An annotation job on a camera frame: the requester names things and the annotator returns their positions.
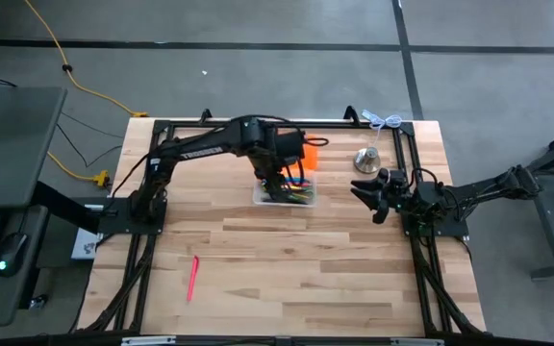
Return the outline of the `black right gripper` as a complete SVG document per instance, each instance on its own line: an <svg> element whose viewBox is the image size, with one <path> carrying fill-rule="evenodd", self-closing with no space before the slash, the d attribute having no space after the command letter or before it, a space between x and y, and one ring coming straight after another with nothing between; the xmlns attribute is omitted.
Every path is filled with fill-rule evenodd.
<svg viewBox="0 0 554 346"><path fill-rule="evenodd" d="M388 170L381 168L377 178L371 180L352 180L351 185L361 190L352 190L352 193L362 201L370 210L377 210L374 214L374 222L385 222L390 209L400 210L404 201L408 198L409 183L402 170Z"/></svg>

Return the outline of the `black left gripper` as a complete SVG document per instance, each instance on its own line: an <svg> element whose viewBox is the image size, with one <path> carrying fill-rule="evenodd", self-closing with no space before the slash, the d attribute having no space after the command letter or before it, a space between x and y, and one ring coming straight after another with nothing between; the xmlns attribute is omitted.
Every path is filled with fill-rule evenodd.
<svg viewBox="0 0 554 346"><path fill-rule="evenodd" d="M262 184L262 201L264 203L286 203L290 200L290 185L285 183L282 170L296 162L296 156L278 157L271 155L255 155L252 157L254 175ZM276 194L272 187L279 187Z"/></svg>

